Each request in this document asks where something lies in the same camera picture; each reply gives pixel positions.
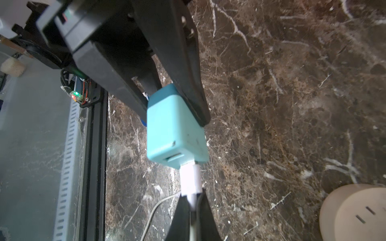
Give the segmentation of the pink round power strip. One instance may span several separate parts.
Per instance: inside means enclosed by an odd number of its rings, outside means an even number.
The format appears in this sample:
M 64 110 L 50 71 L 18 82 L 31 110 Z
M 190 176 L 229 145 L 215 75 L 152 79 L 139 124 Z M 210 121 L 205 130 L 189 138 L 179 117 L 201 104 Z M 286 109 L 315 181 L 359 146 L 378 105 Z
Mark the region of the pink round power strip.
M 324 200 L 319 226 L 324 241 L 384 241 L 386 239 L 386 189 L 350 184 Z

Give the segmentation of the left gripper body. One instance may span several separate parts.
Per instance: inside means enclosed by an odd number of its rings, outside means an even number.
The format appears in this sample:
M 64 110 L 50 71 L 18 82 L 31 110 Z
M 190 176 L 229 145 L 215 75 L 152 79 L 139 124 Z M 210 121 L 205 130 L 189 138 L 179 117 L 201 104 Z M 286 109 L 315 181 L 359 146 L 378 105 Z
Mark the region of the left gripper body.
M 149 44 L 131 14 L 130 1 L 23 1 L 30 13 L 12 23 L 12 41 L 52 69 L 84 75 L 73 54 L 88 41 L 147 50 Z

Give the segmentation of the teal usb charger adapter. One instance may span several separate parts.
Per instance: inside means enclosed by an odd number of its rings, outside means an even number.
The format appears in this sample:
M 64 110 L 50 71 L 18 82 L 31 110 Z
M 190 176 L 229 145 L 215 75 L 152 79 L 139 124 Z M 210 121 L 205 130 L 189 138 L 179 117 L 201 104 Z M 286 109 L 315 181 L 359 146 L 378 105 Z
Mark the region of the teal usb charger adapter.
M 163 87 L 149 98 L 147 157 L 175 169 L 191 161 L 207 163 L 210 160 L 204 128 L 174 84 Z

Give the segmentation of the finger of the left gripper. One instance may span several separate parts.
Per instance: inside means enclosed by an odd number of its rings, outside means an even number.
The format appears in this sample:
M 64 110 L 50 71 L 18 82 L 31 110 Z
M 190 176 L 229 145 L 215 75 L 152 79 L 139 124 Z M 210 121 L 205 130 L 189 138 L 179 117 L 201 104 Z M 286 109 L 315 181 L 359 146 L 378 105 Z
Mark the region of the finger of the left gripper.
M 148 96 L 161 89 L 156 65 L 147 50 L 88 41 L 72 56 L 83 73 L 147 121 L 148 100 L 134 78 Z
M 188 1 L 132 1 L 134 19 L 179 94 L 204 127 L 210 120 L 200 66 L 198 30 Z

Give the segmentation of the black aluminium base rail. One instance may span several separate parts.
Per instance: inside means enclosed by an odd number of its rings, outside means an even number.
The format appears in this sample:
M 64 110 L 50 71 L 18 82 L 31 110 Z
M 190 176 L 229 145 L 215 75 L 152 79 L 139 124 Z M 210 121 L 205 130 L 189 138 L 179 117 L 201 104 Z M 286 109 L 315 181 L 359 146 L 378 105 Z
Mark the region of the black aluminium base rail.
M 105 240 L 108 93 L 96 82 L 84 84 L 87 110 L 79 241 Z

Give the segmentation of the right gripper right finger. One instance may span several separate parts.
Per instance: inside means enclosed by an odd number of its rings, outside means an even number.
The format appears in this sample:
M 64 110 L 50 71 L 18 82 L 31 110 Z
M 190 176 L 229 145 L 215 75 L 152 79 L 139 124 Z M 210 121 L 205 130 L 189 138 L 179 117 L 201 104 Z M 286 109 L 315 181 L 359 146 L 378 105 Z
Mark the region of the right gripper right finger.
M 222 241 L 215 223 L 206 190 L 198 195 L 196 205 L 197 240 L 198 241 Z

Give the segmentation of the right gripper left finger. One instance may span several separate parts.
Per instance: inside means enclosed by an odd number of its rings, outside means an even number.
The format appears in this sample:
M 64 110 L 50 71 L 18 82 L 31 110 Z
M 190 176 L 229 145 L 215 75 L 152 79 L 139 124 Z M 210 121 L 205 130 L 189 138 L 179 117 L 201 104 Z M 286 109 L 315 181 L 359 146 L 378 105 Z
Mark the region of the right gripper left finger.
M 190 240 L 190 204 L 186 196 L 180 196 L 165 241 Z

